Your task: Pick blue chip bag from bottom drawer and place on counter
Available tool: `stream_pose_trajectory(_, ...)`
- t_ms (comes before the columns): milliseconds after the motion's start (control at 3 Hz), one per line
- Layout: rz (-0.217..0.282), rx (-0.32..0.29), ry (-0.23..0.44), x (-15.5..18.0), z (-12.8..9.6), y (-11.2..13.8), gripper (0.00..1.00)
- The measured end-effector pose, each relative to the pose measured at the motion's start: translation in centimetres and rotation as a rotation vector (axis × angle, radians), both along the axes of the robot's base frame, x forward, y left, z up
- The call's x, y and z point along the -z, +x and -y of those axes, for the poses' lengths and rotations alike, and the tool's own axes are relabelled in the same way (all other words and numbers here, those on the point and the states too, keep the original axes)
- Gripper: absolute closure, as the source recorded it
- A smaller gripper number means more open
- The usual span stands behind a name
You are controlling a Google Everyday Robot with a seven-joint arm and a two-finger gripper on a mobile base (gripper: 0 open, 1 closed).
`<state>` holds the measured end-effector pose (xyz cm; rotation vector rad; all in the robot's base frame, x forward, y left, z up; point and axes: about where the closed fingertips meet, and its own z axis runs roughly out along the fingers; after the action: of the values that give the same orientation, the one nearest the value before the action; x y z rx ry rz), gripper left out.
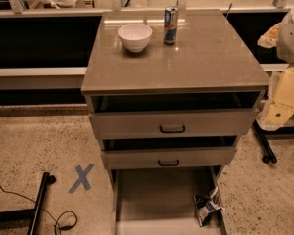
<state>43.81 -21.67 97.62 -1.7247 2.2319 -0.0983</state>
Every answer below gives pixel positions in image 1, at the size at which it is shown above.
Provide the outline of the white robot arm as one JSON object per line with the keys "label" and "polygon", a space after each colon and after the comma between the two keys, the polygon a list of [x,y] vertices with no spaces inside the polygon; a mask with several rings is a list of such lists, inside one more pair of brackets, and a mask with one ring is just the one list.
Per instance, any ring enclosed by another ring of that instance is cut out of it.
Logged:
{"label": "white robot arm", "polygon": [[276,48],[277,57],[288,66],[274,71],[269,80],[268,98],[257,116],[257,123],[265,131],[277,131],[294,115],[294,6],[280,23],[267,30],[257,44]]}

